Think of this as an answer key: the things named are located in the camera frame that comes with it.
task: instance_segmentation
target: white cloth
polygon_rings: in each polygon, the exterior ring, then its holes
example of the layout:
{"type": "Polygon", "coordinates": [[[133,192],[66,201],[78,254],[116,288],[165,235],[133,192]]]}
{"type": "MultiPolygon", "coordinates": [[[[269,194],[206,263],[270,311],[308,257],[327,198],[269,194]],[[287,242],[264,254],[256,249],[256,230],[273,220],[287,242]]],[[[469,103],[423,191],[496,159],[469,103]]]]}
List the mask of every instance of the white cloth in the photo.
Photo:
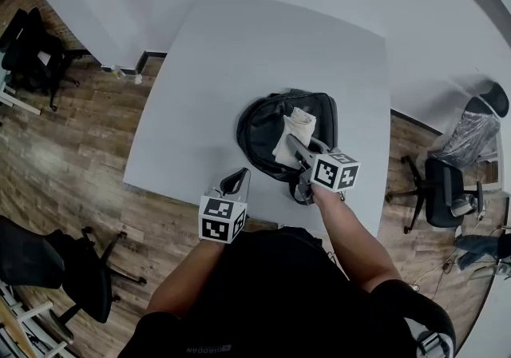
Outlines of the white cloth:
{"type": "Polygon", "coordinates": [[[300,108],[295,107],[290,117],[284,115],[284,131],[282,132],[277,146],[273,149],[273,152],[271,152],[275,155],[275,162],[289,166],[290,168],[299,169],[300,165],[295,155],[287,146],[286,137],[289,134],[295,135],[300,142],[308,147],[311,143],[311,137],[315,127],[316,117],[302,111],[300,108]]]}

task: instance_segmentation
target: white table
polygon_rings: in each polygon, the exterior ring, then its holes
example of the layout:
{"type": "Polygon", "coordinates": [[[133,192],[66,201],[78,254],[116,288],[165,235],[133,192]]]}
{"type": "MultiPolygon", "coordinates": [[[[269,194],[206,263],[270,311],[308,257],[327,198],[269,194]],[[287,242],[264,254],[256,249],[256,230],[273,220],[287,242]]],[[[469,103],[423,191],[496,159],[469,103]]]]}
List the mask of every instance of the white table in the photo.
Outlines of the white table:
{"type": "Polygon", "coordinates": [[[361,162],[347,203],[376,235],[386,188],[390,98],[383,38],[270,0],[197,0],[158,74],[124,181],[198,204],[219,171],[247,166],[251,217],[324,230],[316,206],[249,165],[238,116],[255,99],[298,88],[337,102],[339,148],[361,162]]]}

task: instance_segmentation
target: black office chair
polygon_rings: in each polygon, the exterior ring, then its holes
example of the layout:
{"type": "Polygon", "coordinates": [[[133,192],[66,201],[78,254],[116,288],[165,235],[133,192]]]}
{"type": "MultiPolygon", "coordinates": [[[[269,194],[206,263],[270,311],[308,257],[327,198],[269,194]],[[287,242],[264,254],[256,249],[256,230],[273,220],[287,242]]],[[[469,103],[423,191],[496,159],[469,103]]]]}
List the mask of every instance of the black office chair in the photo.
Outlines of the black office chair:
{"type": "Polygon", "coordinates": [[[119,233],[100,258],[87,236],[91,232],[90,227],[84,228],[83,237],[78,240],[61,230],[41,236],[0,216],[0,280],[8,285],[44,288],[62,285],[76,304],[61,316],[53,312],[50,315],[69,340],[73,339],[73,333],[65,324],[81,309],[96,321],[107,321],[112,302],[120,300],[112,295],[112,275],[146,284],[144,278],[135,280],[106,264],[115,244],[126,238],[126,233],[119,233]]]}
{"type": "MultiPolygon", "coordinates": [[[[426,220],[434,227],[453,228],[463,223],[464,215],[454,216],[452,212],[453,203],[456,199],[461,198],[463,194],[473,195],[477,200],[477,211],[479,213],[482,212],[483,194],[481,182],[477,182],[477,190],[465,190],[461,171],[433,158],[426,161],[426,179],[422,179],[417,167],[409,156],[401,158],[401,163],[405,162],[408,162],[414,175],[416,189],[403,193],[389,192],[385,196],[385,200],[388,203],[396,197],[417,196],[414,216],[410,227],[405,226],[405,234],[408,234],[414,228],[424,201],[426,202],[426,220]]],[[[465,214],[471,214],[475,211],[476,209],[472,209],[465,214]]]]}
{"type": "Polygon", "coordinates": [[[66,53],[61,41],[46,33],[41,14],[37,8],[29,13],[18,10],[0,37],[0,51],[4,53],[2,68],[11,71],[7,85],[15,88],[21,86],[30,92],[41,90],[50,93],[50,108],[60,80],[65,79],[79,86],[80,83],[65,75],[73,57],[66,53]],[[45,64],[39,53],[50,56],[45,64]]]}

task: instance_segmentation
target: chair armrest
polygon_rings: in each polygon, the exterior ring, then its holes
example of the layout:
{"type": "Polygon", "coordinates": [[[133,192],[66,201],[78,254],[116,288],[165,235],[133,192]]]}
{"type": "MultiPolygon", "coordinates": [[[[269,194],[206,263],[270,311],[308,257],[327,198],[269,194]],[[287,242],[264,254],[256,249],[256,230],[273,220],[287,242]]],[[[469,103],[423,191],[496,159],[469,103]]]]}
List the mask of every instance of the chair armrest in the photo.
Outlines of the chair armrest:
{"type": "Polygon", "coordinates": [[[477,199],[477,212],[481,213],[482,212],[483,201],[484,201],[483,192],[482,192],[482,183],[480,181],[477,181],[477,188],[476,188],[476,190],[464,190],[463,192],[464,193],[468,193],[468,194],[472,194],[472,195],[474,195],[476,197],[476,199],[477,199]]]}
{"type": "Polygon", "coordinates": [[[444,181],[443,181],[443,188],[444,188],[444,202],[447,206],[451,206],[453,204],[453,185],[450,178],[450,169],[445,167],[443,169],[444,173],[444,181]]]}

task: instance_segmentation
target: black backpack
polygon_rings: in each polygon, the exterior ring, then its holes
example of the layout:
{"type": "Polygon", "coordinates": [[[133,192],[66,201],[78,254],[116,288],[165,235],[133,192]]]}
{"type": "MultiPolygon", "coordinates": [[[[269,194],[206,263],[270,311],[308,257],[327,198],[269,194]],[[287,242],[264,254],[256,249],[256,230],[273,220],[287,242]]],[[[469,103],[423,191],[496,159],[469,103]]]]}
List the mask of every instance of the black backpack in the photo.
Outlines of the black backpack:
{"type": "Polygon", "coordinates": [[[236,140],[248,160],[258,170],[277,181],[296,185],[301,169],[275,162],[271,151],[284,130],[283,116],[291,116],[298,107],[316,117],[313,137],[330,148],[337,146],[337,105],[325,93],[309,93],[292,89],[288,93],[273,93],[251,104],[238,120],[236,140]]]}

